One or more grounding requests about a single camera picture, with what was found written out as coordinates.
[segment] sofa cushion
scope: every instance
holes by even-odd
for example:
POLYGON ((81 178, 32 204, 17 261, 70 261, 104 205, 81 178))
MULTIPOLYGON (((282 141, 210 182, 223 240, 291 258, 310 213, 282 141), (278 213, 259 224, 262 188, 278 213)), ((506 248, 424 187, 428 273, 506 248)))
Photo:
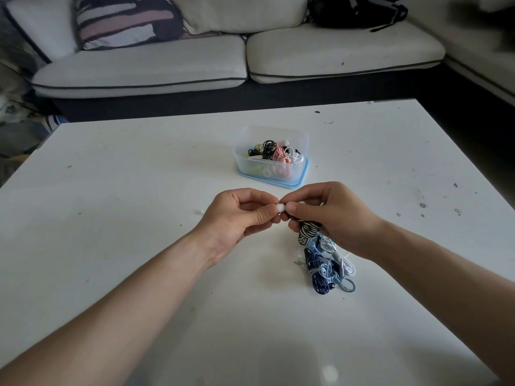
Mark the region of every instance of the sofa cushion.
POLYGON ((45 61, 53 62, 77 51, 73 0, 12 0, 5 10, 45 61))
POLYGON ((484 12, 497 12, 515 5, 515 0, 469 0, 484 12))
POLYGON ((171 0, 76 0, 84 50, 165 42, 182 35, 182 16, 171 0))
POLYGON ((251 33, 295 27, 306 16, 307 0, 174 0, 192 34, 251 33))
POLYGON ((305 24, 247 42, 250 76, 260 83, 427 68, 444 55, 436 39, 405 21, 377 32, 305 24))
POLYGON ((476 84, 515 104, 515 52, 507 33, 467 0, 406 0, 408 20, 438 38, 445 62, 476 84))
POLYGON ((245 43, 237 35, 80 51, 38 71, 39 95, 94 98, 237 86, 247 79, 245 43))

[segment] striped pillow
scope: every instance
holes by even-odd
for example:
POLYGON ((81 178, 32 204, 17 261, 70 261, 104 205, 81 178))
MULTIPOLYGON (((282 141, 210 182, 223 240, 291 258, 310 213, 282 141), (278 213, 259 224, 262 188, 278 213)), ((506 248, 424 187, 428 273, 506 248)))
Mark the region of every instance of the striped pillow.
POLYGON ((182 16, 171 0, 75 0, 84 50, 165 42, 182 35, 182 16))

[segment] table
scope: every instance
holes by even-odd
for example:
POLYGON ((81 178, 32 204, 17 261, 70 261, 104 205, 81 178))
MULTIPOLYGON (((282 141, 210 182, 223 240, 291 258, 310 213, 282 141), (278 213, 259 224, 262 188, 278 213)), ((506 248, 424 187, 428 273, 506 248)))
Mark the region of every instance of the table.
MULTIPOLYGON (((515 279, 515 211, 415 100, 62 125, 0 190, 0 363, 187 233, 216 193, 288 191, 236 173, 249 124, 311 136, 305 184, 515 279)), ((152 385, 484 385, 493 374, 375 264, 320 296, 285 223, 187 296, 138 371, 152 385)))

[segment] forearm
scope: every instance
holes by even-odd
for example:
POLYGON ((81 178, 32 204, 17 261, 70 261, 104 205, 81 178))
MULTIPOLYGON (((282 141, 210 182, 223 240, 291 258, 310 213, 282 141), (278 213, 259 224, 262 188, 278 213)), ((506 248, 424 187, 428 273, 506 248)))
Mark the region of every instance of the forearm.
POLYGON ((371 259, 507 383, 515 382, 515 283, 385 224, 371 259))
POLYGON ((120 385, 168 322, 208 255, 192 235, 0 370, 2 385, 120 385))

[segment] blue lid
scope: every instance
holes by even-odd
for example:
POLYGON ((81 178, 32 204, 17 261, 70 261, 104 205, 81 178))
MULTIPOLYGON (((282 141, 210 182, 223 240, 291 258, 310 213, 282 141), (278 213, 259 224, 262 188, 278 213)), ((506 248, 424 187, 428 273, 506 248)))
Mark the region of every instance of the blue lid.
POLYGON ((248 177, 249 179, 254 179, 254 180, 262 181, 262 182, 268 183, 268 184, 274 184, 274 185, 277 185, 279 187, 299 188, 302 185, 304 177, 306 176, 307 168, 308 168, 309 165, 310 165, 310 159, 306 157, 306 164, 304 165, 304 170, 302 171, 302 175, 300 175, 299 181, 296 182, 296 183, 293 183, 293 184, 292 183, 288 183, 287 181, 272 180, 272 179, 269 179, 267 177, 246 175, 246 174, 242 173, 241 170, 239 170, 239 169, 238 169, 238 172, 243 177, 248 177))

